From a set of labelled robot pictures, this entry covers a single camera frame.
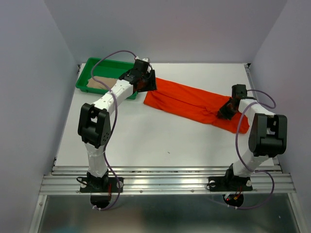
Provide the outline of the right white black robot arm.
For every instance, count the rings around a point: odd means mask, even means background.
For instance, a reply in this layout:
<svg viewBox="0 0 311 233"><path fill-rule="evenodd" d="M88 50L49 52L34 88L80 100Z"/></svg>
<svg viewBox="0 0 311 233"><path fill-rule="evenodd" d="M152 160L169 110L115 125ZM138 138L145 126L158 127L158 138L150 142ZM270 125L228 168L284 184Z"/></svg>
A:
<svg viewBox="0 0 311 233"><path fill-rule="evenodd" d="M283 154L287 147L287 117L268 111L268 105L247 93L244 84L232 86L231 97L217 113L218 118L225 120L240 113L240 118L246 117L250 126L246 152L238 154L238 161L230 165L224 176L209 178L210 187L218 191L252 190L251 174L269 158Z"/></svg>

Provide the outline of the orange t shirt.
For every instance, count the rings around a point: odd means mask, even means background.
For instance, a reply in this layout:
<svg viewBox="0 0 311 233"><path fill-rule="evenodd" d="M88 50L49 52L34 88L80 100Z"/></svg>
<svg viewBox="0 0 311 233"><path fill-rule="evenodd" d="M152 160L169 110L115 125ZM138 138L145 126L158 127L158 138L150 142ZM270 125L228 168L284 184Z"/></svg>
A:
<svg viewBox="0 0 311 233"><path fill-rule="evenodd" d="M157 90L146 94L144 104L164 112L210 124L236 133L241 113L231 120L217 118L219 109L229 100L229 96L156 78Z"/></svg>

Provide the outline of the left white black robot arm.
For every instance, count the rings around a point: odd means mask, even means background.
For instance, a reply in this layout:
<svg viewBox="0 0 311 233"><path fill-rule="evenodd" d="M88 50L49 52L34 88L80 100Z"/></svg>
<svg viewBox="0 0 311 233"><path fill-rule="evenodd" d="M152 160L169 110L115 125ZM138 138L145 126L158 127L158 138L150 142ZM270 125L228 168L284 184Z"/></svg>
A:
<svg viewBox="0 0 311 233"><path fill-rule="evenodd" d="M80 183L97 192L109 187L105 148L115 125L110 116L118 114L118 106L136 92L156 90L155 71L148 58L135 58L133 68L123 73L99 100L81 107L78 135L85 144L88 157L86 180Z"/></svg>

